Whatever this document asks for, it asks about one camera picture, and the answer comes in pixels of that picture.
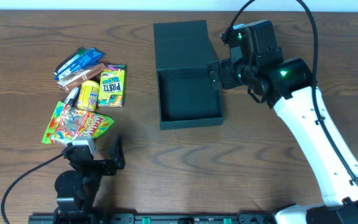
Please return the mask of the Haribo sour worms bag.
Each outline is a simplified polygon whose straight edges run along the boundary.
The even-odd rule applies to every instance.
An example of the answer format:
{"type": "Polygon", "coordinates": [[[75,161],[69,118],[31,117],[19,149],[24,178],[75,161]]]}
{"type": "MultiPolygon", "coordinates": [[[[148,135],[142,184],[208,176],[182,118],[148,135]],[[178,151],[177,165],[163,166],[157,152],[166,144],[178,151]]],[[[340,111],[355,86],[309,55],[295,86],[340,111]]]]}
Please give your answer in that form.
{"type": "Polygon", "coordinates": [[[98,138],[114,120],[106,115],[75,108],[59,101],[44,132],[42,143],[67,145],[80,136],[98,138]]]}

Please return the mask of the dark green gift box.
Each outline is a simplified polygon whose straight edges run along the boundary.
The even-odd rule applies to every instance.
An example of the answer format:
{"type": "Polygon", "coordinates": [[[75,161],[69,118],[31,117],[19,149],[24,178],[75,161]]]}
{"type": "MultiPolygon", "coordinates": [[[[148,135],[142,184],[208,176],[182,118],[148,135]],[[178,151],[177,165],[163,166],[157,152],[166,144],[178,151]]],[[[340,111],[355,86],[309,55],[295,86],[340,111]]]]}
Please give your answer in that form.
{"type": "Polygon", "coordinates": [[[160,129],[222,124],[222,94],[209,75],[216,56],[206,21],[156,23],[154,44],[160,129]]]}

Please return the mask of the brown Pocky box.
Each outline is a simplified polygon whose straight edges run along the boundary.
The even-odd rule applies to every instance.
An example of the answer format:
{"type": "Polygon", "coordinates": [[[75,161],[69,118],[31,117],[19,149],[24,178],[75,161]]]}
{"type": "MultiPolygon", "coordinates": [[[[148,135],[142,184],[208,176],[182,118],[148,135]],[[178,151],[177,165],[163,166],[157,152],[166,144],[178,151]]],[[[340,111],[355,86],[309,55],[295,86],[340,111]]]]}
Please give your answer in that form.
{"type": "Polygon", "coordinates": [[[62,90],[69,92],[75,87],[81,85],[87,80],[92,79],[106,69],[103,63],[94,63],[87,67],[81,68],[65,78],[57,81],[57,86],[62,90]]]}

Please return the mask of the blue cookie wrapper pack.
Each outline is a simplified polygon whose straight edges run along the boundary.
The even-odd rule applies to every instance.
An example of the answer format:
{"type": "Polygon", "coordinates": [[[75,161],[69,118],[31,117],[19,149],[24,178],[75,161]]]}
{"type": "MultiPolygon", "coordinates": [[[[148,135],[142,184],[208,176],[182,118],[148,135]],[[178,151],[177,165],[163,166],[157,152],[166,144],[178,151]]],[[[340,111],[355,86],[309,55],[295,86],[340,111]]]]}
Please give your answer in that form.
{"type": "Polygon", "coordinates": [[[67,68],[61,71],[58,75],[55,75],[55,80],[59,81],[62,78],[67,77],[71,73],[81,68],[91,65],[92,63],[96,63],[103,56],[104,53],[96,48],[87,49],[87,51],[80,58],[76,59],[73,63],[67,66],[67,68]]]}

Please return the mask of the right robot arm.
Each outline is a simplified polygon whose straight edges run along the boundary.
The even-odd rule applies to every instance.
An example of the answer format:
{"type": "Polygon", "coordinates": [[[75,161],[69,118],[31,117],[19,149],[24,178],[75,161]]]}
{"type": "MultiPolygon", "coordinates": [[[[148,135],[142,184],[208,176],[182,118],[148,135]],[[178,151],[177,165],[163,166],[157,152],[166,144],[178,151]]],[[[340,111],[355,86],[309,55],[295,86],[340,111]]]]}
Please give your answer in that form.
{"type": "Polygon", "coordinates": [[[291,205],[273,213],[275,223],[358,223],[358,161],[331,119],[312,71],[281,52],[227,58],[209,64],[213,86],[241,85],[266,103],[301,147],[321,191],[321,205],[291,205]]]}

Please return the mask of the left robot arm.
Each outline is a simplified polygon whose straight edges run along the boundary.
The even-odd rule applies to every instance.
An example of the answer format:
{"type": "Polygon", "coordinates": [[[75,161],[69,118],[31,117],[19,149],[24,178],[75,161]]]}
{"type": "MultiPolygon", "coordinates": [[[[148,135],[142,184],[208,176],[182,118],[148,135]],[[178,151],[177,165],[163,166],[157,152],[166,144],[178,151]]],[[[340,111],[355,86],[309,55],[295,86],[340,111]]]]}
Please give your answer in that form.
{"type": "Polygon", "coordinates": [[[108,159],[94,159],[95,152],[91,136],[77,137],[62,151],[72,166],[72,170],[60,174],[55,181],[57,204],[64,215],[90,214],[102,177],[115,175],[125,167],[121,137],[108,150],[108,159]]]}

